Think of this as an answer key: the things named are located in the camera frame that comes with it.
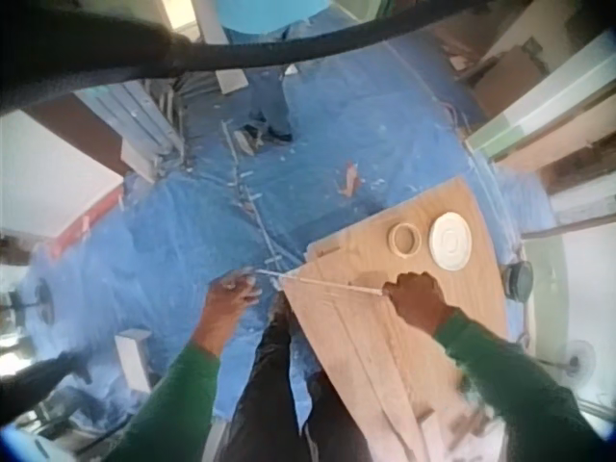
floor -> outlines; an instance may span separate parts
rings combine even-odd
[[[348,24],[331,10],[314,18],[310,33]],[[495,170],[460,144],[441,102],[456,108],[460,124],[482,114],[428,35],[298,67],[285,83],[293,145],[236,161],[225,130],[244,122],[246,91],[194,96],[186,101],[192,171],[173,171],[147,192],[129,179],[124,207],[60,261],[35,256],[22,290],[44,277],[56,304],[53,327],[27,320],[38,356],[84,348],[93,354],[92,385],[72,377],[63,383],[91,397],[74,418],[83,427],[113,427],[143,401],[126,387],[114,335],[150,330],[150,366],[164,373],[191,335],[208,282],[228,270],[295,268],[310,242],[457,175],[475,193],[500,262],[515,257],[521,230],[553,225],[535,177]],[[362,181],[351,198],[340,194],[349,164]],[[261,284],[262,302],[244,315],[222,355],[215,413],[223,418],[233,414],[267,321],[273,289],[267,279]],[[508,304],[507,318],[516,338],[522,306]],[[316,367],[305,341],[295,339],[291,380],[301,421],[310,410],[303,377]]]

worker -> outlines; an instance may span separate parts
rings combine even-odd
[[[246,273],[212,284],[191,340],[108,460],[200,460],[220,353],[259,293],[255,278]],[[603,441],[578,411],[573,394],[516,346],[447,305],[429,274],[401,274],[383,293],[404,321],[444,348],[502,416],[509,432],[508,461],[599,460]],[[288,302],[279,295],[220,460],[371,460],[366,441],[323,374],[309,380],[313,409],[300,433],[289,382],[290,325]]]
[[[91,384],[89,358],[89,353],[63,352],[56,358],[38,361],[17,371],[15,375],[1,377],[0,428],[32,410],[71,373]]]
[[[297,38],[302,22],[325,10],[329,0],[217,0],[218,19],[233,44],[272,43]],[[282,88],[286,66],[245,69],[250,91],[248,122],[234,136],[254,155],[264,142],[293,141],[289,106]]]

white ruler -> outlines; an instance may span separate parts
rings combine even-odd
[[[361,292],[362,294],[383,296],[383,291],[381,291],[380,289],[371,289],[370,287],[347,286],[345,284],[338,284],[336,282],[326,282],[320,281],[318,279],[308,279],[305,277],[292,276],[290,274],[269,271],[267,269],[257,269],[254,272],[258,272],[259,274],[265,274],[267,276],[286,277],[287,279],[293,279],[295,281],[303,282],[305,284],[315,284],[318,286],[331,287],[334,289],[346,289],[348,291]]]

green sleeve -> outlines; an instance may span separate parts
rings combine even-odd
[[[188,344],[106,460],[201,460],[219,364],[217,357]]]
[[[601,447],[571,391],[518,346],[457,308],[435,339],[503,417],[509,428],[508,460],[584,460]]]

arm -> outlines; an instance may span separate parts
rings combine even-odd
[[[210,431],[219,357],[245,308],[256,303],[255,279],[231,273],[206,296],[191,340],[133,418],[109,461],[200,460]]]
[[[383,290],[398,314],[434,337],[502,415],[511,443],[517,446],[518,457],[510,460],[535,460],[533,456],[539,454],[588,456],[601,446],[573,394],[517,346],[471,321],[459,308],[448,306],[429,274],[403,274],[397,284],[387,283]]]

